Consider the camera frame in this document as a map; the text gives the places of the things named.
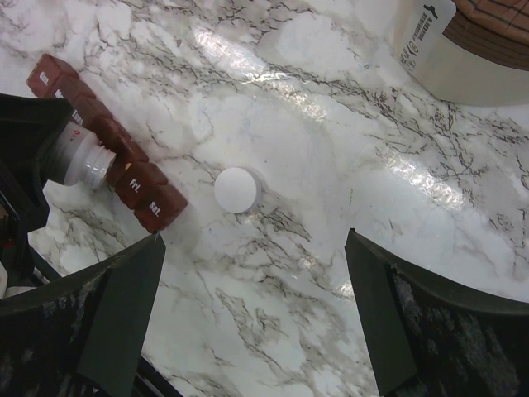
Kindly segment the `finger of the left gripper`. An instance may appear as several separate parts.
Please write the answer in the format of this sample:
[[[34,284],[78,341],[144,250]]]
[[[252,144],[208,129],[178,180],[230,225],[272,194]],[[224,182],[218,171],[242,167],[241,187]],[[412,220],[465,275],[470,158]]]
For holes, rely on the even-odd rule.
[[[72,111],[65,99],[1,96],[1,204],[13,231],[46,225],[45,163]]]

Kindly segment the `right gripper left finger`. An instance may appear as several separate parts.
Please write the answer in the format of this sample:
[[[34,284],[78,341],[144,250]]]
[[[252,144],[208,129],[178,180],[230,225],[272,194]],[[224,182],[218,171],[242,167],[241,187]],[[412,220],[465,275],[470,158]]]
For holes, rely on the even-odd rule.
[[[1,394],[131,395],[165,251],[156,233],[3,299]]]

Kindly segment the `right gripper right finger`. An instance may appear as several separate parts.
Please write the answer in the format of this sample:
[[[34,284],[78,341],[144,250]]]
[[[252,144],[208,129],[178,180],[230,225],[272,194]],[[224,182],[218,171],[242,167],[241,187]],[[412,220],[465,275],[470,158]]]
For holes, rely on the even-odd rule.
[[[350,280],[381,396],[526,396],[528,305],[423,269],[350,229]]]

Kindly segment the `white pill bottle blue label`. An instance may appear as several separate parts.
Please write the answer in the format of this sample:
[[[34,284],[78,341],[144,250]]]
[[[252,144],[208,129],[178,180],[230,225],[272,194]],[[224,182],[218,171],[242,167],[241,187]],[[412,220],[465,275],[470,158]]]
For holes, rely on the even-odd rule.
[[[68,122],[46,158],[44,176],[57,184],[73,186],[79,182],[98,189],[116,159],[94,132]]]

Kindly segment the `dark red weekly pill organizer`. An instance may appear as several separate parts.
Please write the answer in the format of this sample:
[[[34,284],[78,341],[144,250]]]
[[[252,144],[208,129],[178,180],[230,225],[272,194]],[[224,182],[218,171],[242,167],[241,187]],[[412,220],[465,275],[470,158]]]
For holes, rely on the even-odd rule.
[[[27,79],[38,98],[65,99],[73,106],[71,121],[94,132],[116,154],[106,175],[120,200],[148,232],[159,232],[187,207],[186,198],[133,141],[123,125],[97,99],[67,62],[44,54]]]

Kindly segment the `white pill bottle cap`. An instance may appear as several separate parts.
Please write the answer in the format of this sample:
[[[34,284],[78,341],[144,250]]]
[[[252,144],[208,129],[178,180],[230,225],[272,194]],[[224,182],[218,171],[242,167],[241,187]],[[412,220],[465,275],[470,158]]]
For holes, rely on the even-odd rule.
[[[227,168],[214,182],[215,200],[229,213],[246,213],[252,210],[260,202],[261,194],[260,179],[246,168]]]

